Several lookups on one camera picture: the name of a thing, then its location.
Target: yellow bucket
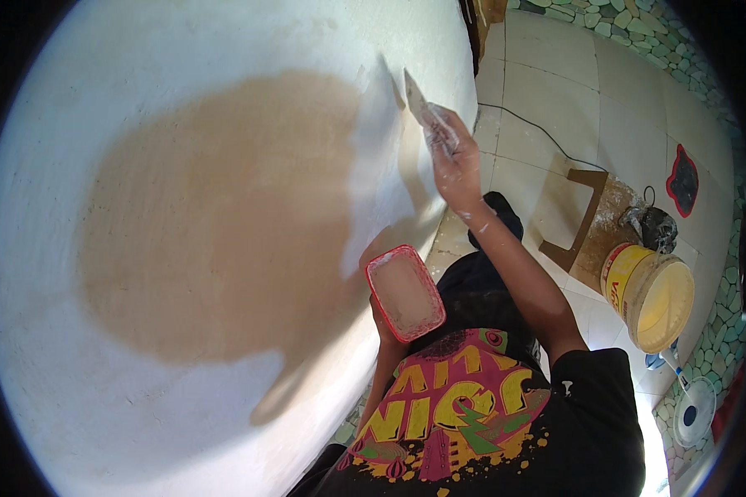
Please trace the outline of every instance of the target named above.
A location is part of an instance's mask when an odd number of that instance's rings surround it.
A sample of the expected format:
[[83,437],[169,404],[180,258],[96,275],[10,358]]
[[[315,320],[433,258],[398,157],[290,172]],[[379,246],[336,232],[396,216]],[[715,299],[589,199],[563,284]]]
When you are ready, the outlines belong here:
[[694,277],[676,255],[635,244],[614,248],[602,266],[602,295],[627,324],[630,340],[648,354],[669,347],[694,305]]

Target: graphic print on t-shirt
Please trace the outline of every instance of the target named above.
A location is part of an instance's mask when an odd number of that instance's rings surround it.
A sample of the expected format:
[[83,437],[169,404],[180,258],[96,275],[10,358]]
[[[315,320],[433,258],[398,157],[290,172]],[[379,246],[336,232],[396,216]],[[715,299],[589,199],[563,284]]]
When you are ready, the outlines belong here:
[[507,339],[468,329],[404,359],[336,470],[391,483],[484,478],[491,466],[511,462],[513,472],[525,470],[525,442],[547,446],[549,433],[530,428],[550,390],[541,373],[504,355]]

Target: plaster stains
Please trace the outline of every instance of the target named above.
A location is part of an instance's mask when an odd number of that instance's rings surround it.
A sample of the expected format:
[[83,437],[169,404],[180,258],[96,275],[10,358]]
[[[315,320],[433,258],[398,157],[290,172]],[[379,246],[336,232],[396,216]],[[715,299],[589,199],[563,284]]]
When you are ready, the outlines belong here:
[[270,349],[284,370],[252,414],[280,412],[365,305],[339,274],[357,90],[288,71],[142,122],[105,155],[82,207],[81,302],[163,363]]

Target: black shoe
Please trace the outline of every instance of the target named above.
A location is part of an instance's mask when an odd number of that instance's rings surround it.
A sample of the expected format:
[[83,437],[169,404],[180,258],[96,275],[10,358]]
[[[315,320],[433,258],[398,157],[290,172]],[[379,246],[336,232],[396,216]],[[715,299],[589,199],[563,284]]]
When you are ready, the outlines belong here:
[[[484,202],[486,202],[486,204],[495,211],[497,217],[499,217],[500,220],[503,221],[503,224],[505,224],[506,227],[511,231],[511,233],[513,233],[514,236],[517,237],[517,240],[521,241],[523,237],[522,223],[519,221],[519,217],[514,212],[514,209],[511,208],[508,200],[506,200],[506,197],[504,197],[503,194],[500,192],[489,192],[484,194]],[[472,244],[472,246],[476,248],[476,250],[480,250],[478,240],[476,240],[475,237],[472,236],[472,232],[470,232],[469,230],[467,230],[467,239],[469,240],[470,244]]]

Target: black t-shirt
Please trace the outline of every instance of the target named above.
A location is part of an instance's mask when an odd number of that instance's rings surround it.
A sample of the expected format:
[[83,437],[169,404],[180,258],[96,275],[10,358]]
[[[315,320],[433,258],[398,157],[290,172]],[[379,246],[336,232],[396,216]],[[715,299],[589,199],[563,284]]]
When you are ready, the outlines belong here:
[[640,494],[644,446],[627,354],[567,352],[550,384],[511,342],[470,328],[405,358],[310,495]]

